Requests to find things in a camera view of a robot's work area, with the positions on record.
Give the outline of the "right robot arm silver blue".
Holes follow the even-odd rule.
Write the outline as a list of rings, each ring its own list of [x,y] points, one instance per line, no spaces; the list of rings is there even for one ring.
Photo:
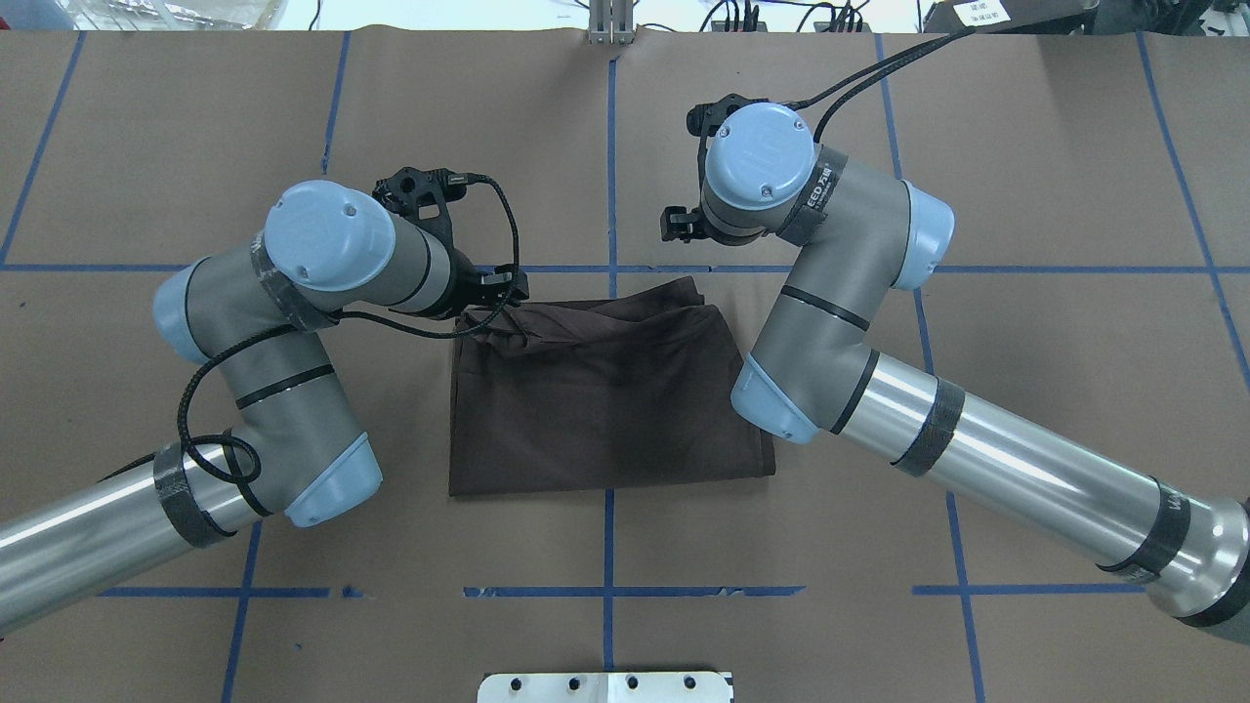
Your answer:
[[[1142,587],[1184,625],[1248,643],[1246,500],[1192,497],[869,341],[888,291],[918,291],[948,251],[946,203],[824,145],[798,103],[730,94],[685,128],[700,200],[662,211],[662,239],[796,248],[732,383],[738,414],[790,443],[846,437]]]

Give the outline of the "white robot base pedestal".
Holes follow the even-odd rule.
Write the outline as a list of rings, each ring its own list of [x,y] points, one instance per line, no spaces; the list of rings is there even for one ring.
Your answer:
[[[499,673],[478,702],[732,702],[730,673],[715,670]]]

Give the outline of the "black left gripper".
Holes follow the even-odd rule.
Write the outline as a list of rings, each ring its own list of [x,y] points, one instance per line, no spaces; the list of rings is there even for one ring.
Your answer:
[[[522,269],[481,271],[454,246],[449,204],[462,199],[478,178],[446,168],[398,169],[378,180],[372,199],[416,226],[426,245],[426,271],[419,285],[388,308],[411,316],[458,316],[471,308],[519,306],[530,299]]]

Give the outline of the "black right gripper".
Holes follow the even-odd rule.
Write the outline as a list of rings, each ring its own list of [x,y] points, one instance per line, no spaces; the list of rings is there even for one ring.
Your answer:
[[[755,103],[769,103],[764,98],[744,98],[728,94],[715,103],[698,103],[688,111],[688,133],[692,138],[711,138],[722,129],[729,116]],[[660,236],[664,243],[692,243],[711,239],[709,220],[700,206],[665,206],[660,214]]]

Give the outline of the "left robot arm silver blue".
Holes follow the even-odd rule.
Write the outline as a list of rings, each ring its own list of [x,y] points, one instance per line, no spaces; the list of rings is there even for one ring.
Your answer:
[[[518,215],[490,175],[288,186],[250,240],[152,295],[152,325],[192,364],[172,439],[2,525],[4,635],[265,517],[312,528],[360,507],[382,472],[322,334],[360,320],[449,340],[416,321],[492,320],[526,295]]]

